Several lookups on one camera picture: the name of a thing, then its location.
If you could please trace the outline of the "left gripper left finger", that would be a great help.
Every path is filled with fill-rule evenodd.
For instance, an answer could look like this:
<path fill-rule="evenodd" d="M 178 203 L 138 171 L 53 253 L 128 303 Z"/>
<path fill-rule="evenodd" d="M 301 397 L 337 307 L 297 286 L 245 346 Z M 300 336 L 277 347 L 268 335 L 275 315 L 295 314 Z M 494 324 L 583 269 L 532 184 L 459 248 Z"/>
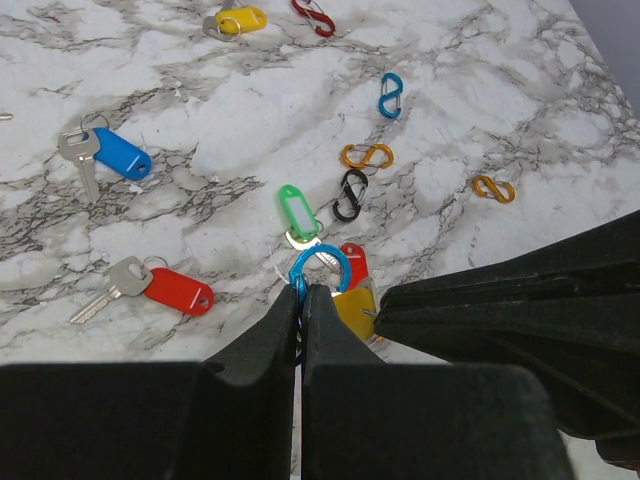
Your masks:
<path fill-rule="evenodd" d="M 288 479 L 297 302 L 290 286 L 267 313 L 206 361 L 214 375 L 214 458 L 233 479 Z"/>

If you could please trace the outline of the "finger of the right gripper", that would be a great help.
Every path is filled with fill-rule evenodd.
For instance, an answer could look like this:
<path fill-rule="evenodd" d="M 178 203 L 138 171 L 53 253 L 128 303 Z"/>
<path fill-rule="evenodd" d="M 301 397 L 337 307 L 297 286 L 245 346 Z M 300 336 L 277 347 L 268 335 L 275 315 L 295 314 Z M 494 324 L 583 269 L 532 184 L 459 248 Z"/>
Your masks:
<path fill-rule="evenodd" d="M 639 212 L 511 260 L 387 290 L 382 315 L 401 309 L 604 298 L 639 292 Z"/>
<path fill-rule="evenodd" d="M 639 433 L 639 298 L 444 304 L 388 294 L 376 330 L 452 364 L 525 370 L 559 428 L 583 439 Z"/>

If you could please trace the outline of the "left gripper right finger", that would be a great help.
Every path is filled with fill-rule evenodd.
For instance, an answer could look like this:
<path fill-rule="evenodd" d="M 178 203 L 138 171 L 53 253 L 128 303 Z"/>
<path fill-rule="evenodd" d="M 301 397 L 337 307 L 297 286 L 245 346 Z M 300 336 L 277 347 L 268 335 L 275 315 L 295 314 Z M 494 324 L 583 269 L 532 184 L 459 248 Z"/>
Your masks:
<path fill-rule="evenodd" d="M 365 377 L 383 365 L 338 315 L 329 288 L 303 307 L 302 477 L 363 477 L 380 451 Z"/>

